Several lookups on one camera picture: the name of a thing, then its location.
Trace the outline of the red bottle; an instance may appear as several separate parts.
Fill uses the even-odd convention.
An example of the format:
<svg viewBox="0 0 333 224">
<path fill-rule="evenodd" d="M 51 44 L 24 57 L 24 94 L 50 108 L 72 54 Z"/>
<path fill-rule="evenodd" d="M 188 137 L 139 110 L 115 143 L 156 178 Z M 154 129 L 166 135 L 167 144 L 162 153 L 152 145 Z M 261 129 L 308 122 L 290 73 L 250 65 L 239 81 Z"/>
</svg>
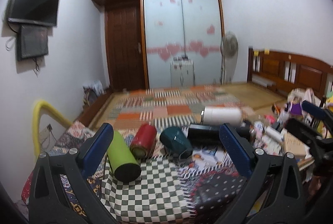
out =
<svg viewBox="0 0 333 224">
<path fill-rule="evenodd" d="M 143 124 L 130 144 L 130 151 L 136 159 L 152 156 L 156 146 L 157 130 L 154 125 Z"/>
</svg>

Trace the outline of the dark green cup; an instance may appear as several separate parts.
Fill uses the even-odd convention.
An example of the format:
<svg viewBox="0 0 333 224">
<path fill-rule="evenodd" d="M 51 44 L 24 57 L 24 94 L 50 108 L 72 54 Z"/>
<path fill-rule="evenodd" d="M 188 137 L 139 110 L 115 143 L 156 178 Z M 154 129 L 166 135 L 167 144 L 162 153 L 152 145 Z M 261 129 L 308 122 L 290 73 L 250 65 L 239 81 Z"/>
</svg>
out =
<svg viewBox="0 0 333 224">
<path fill-rule="evenodd" d="M 180 160 L 188 159 L 193 154 L 193 147 L 178 126 L 165 128 L 160 134 L 160 142 L 166 151 Z"/>
</svg>

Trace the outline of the purple cloth pouch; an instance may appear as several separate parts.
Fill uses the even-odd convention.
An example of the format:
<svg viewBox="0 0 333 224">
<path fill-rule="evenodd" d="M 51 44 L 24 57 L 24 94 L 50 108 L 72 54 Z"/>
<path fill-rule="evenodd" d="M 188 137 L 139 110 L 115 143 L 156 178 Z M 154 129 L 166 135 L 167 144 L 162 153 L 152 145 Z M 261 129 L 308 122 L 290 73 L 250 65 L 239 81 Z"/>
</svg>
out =
<svg viewBox="0 0 333 224">
<path fill-rule="evenodd" d="M 301 102 L 289 102 L 288 113 L 292 116 L 303 116 Z"/>
</svg>

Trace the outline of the wooden headboard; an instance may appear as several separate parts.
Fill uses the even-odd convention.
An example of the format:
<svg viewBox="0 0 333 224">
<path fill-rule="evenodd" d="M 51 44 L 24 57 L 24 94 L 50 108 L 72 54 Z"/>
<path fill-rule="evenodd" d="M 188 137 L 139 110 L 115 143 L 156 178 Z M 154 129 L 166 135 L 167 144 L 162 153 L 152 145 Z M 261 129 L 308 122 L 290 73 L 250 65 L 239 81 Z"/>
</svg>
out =
<svg viewBox="0 0 333 224">
<path fill-rule="evenodd" d="M 311 56 L 249 47 L 247 82 L 283 96 L 310 88 L 321 98 L 332 92 L 332 65 Z"/>
</svg>

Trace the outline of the lime green bottle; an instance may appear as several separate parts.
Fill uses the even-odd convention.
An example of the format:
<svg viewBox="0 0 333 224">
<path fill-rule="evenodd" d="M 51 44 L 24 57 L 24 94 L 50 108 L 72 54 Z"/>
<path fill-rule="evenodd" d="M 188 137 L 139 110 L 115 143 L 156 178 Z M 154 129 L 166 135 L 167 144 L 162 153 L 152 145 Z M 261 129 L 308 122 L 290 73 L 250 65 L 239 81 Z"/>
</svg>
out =
<svg viewBox="0 0 333 224">
<path fill-rule="evenodd" d="M 122 135 L 116 130 L 113 132 L 113 140 L 107 149 L 107 156 L 113 175 L 120 182 L 129 183 L 140 176 L 140 165 Z"/>
</svg>

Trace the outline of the dark patterned blanket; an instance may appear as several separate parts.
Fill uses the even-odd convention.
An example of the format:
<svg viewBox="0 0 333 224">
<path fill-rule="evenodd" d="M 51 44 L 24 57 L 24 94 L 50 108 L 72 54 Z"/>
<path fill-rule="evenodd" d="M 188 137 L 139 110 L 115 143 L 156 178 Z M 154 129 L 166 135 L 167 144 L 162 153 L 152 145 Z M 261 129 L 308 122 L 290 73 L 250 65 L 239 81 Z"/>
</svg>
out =
<svg viewBox="0 0 333 224">
<path fill-rule="evenodd" d="M 214 223 L 247 182 L 221 147 L 195 147 L 179 177 L 191 223 Z"/>
</svg>

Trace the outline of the wooden bed footboard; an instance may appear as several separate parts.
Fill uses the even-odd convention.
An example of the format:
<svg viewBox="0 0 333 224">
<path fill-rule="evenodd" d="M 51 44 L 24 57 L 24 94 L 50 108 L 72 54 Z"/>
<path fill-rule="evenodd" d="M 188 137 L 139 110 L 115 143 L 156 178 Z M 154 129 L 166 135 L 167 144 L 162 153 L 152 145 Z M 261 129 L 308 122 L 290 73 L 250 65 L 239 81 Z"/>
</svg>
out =
<svg viewBox="0 0 333 224">
<path fill-rule="evenodd" d="M 88 128 L 94 128 L 97 120 L 99 120 L 112 99 L 113 90 L 108 88 L 106 93 L 97 97 L 93 104 L 85 107 L 80 115 L 75 119 L 75 121 L 81 122 Z"/>
</svg>

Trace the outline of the black bottle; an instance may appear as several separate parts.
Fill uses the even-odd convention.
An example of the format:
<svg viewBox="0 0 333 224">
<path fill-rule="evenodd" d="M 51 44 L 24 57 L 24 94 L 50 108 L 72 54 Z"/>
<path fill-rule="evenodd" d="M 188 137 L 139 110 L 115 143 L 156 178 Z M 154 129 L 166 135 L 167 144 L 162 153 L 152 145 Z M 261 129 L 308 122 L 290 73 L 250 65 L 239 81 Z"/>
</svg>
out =
<svg viewBox="0 0 333 224">
<path fill-rule="evenodd" d="M 231 128 L 234 129 L 240 137 L 245 138 L 248 142 L 251 141 L 251 130 L 249 126 L 232 126 Z M 187 129 L 187 139 L 195 147 L 222 146 L 219 130 L 219 126 L 191 124 Z"/>
</svg>

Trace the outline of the checkered green white cloth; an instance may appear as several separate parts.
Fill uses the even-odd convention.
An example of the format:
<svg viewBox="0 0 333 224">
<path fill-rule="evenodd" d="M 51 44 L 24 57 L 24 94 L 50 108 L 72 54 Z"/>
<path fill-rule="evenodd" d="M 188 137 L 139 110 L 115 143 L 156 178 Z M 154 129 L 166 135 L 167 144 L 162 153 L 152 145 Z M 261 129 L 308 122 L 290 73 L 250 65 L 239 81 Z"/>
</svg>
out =
<svg viewBox="0 0 333 224">
<path fill-rule="evenodd" d="M 194 223 L 178 177 L 178 167 L 166 157 L 140 163 L 132 182 L 117 180 L 106 163 L 101 202 L 119 223 Z"/>
</svg>

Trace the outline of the white bottle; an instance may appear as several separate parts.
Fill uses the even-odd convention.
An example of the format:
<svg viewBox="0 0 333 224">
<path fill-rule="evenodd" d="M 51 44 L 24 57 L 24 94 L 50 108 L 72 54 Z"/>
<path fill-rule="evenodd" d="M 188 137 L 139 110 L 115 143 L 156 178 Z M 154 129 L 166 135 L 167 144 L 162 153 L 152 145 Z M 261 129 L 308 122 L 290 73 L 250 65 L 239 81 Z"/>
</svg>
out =
<svg viewBox="0 0 333 224">
<path fill-rule="evenodd" d="M 239 126 L 242 123 L 242 110 L 238 107 L 205 107 L 201 111 L 201 121 L 204 125 L 222 125 L 229 123 Z"/>
</svg>

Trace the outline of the standing electric fan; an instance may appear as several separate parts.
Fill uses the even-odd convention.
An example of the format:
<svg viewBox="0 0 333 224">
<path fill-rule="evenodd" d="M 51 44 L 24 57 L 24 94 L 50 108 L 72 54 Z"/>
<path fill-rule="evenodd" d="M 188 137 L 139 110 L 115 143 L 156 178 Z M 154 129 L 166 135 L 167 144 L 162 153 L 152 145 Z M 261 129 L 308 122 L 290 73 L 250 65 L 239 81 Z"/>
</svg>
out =
<svg viewBox="0 0 333 224">
<path fill-rule="evenodd" d="M 222 37 L 220 51 L 222 56 L 220 82 L 228 84 L 232 82 L 238 60 L 238 41 L 233 32 L 229 31 Z"/>
</svg>

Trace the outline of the patchwork bed mat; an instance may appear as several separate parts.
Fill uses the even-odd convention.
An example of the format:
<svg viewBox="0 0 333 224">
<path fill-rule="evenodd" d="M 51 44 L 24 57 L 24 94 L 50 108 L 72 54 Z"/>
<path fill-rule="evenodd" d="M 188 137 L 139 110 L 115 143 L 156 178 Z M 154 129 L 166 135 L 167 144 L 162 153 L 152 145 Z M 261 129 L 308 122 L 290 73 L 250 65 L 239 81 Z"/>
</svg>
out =
<svg viewBox="0 0 333 224">
<path fill-rule="evenodd" d="M 206 107 L 239 108 L 244 118 L 255 114 L 222 86 L 205 85 L 124 92 L 110 101 L 99 123 L 108 122 L 116 130 L 137 129 L 148 123 L 162 130 L 200 122 Z"/>
</svg>

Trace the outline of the white cabinet appliance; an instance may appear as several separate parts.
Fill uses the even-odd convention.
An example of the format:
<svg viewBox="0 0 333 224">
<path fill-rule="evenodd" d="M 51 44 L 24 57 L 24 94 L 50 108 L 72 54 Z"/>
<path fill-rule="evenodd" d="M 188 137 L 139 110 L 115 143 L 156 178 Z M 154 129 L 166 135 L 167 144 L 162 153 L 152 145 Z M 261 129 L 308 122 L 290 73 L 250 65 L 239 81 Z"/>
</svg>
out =
<svg viewBox="0 0 333 224">
<path fill-rule="evenodd" d="M 194 85 L 194 63 L 192 60 L 173 60 L 170 63 L 172 88 L 189 88 Z"/>
</svg>

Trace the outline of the frosted sliding wardrobe with hearts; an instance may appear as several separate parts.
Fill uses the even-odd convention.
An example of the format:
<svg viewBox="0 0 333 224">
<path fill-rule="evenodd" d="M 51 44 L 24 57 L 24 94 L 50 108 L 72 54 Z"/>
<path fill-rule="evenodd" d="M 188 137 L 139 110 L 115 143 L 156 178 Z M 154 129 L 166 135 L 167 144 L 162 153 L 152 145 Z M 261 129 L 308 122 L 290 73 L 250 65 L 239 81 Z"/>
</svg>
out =
<svg viewBox="0 0 333 224">
<path fill-rule="evenodd" d="M 148 84 L 171 88 L 170 63 L 192 60 L 194 85 L 221 84 L 219 0 L 143 0 Z"/>
</svg>

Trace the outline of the dark wooden door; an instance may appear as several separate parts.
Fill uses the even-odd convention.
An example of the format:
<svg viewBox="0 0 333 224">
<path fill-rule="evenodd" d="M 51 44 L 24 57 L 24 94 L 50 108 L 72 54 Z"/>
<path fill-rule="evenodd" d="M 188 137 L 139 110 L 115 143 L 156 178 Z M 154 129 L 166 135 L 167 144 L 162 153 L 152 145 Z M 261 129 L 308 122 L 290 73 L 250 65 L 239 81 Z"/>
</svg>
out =
<svg viewBox="0 0 333 224">
<path fill-rule="evenodd" d="M 113 91 L 146 87 L 137 4 L 123 4 L 106 12 L 106 55 Z"/>
</svg>

